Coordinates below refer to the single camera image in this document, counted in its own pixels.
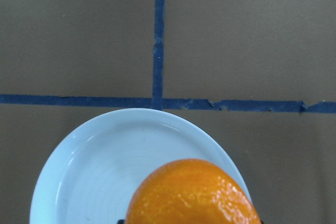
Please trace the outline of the orange mandarin fruit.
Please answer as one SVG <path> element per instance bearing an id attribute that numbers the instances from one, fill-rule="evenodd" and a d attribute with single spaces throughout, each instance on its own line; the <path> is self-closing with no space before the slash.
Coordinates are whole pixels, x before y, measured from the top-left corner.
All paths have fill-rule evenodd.
<path id="1" fill-rule="evenodd" d="M 217 165 L 181 159 L 153 171 L 137 188 L 125 223 L 261 223 L 241 187 Z"/>

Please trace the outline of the light blue plate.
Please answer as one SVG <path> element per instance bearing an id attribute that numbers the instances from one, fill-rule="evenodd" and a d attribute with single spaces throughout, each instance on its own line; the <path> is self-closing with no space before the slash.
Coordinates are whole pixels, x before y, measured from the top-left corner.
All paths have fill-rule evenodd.
<path id="1" fill-rule="evenodd" d="M 232 159 L 191 122 L 159 110 L 121 109 L 97 116 L 66 136 L 44 165 L 30 223 L 117 223 L 142 181 L 183 158 L 218 165 L 248 192 Z"/>

